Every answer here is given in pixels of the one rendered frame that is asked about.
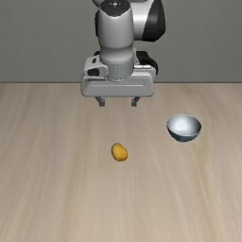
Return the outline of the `yellow mango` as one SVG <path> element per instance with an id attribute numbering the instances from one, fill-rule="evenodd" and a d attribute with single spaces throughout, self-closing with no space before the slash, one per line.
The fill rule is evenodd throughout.
<path id="1" fill-rule="evenodd" d="M 128 152 L 120 143 L 113 144 L 111 152 L 117 162 L 125 162 L 128 159 Z"/>

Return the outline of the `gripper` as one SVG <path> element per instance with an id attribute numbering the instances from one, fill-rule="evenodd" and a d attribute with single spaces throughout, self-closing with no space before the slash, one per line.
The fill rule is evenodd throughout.
<path id="1" fill-rule="evenodd" d="M 138 56 L 132 74 L 123 80 L 108 80 L 108 67 L 99 56 L 92 56 L 84 63 L 80 90 L 84 96 L 94 97 L 99 107 L 105 107 L 103 97 L 133 97 L 136 107 L 140 96 L 152 96 L 156 78 L 156 61 L 149 56 Z"/>

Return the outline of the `grey bowl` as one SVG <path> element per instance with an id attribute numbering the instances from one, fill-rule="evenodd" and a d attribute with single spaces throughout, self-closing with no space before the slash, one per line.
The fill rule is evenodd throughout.
<path id="1" fill-rule="evenodd" d="M 176 141 L 189 142 L 200 134 L 201 123 L 192 115 L 179 113 L 168 118 L 166 128 Z"/>

